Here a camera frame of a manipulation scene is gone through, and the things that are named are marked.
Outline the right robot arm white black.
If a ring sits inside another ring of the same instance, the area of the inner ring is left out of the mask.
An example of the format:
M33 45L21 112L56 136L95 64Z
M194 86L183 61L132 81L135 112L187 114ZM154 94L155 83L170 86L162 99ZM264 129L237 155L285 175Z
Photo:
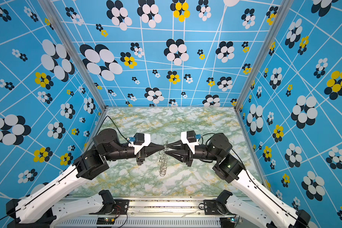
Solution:
M231 155L232 144L223 133L213 134L205 144L199 144L194 131L183 132L180 140L167 146L170 149L167 155L189 167L194 160L215 161L212 168L215 174L253 201L249 204L224 190L216 199L222 214L237 214L260 228L312 227L308 212L284 203L248 171L238 155Z

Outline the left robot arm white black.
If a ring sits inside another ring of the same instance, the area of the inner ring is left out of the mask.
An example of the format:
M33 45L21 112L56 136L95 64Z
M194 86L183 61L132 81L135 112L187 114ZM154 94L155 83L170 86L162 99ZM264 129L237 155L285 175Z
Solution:
M136 133L128 143L120 143L116 130L106 128L93 138L94 145L74 160L57 178L23 199L6 204L6 214L13 220L9 228L52 228L67 219L85 214L118 213L109 190L83 200L60 203L76 188L109 169L109 161L135 159L138 165L164 149L151 142L149 134Z

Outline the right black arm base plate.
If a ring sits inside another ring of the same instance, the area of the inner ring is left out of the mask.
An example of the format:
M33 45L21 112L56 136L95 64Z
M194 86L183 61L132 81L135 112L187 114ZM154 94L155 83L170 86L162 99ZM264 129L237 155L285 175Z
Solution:
M232 216L235 217L236 214L230 212L222 212L217 207L217 201L215 199L205 199L202 203L204 205L205 215L215 215L215 216Z

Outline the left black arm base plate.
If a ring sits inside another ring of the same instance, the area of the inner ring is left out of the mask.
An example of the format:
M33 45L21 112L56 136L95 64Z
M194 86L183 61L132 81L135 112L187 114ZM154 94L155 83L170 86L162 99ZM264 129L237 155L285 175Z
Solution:
M129 209L130 200L115 199L115 203L112 207L108 207L103 212L99 212L100 215L125 215Z

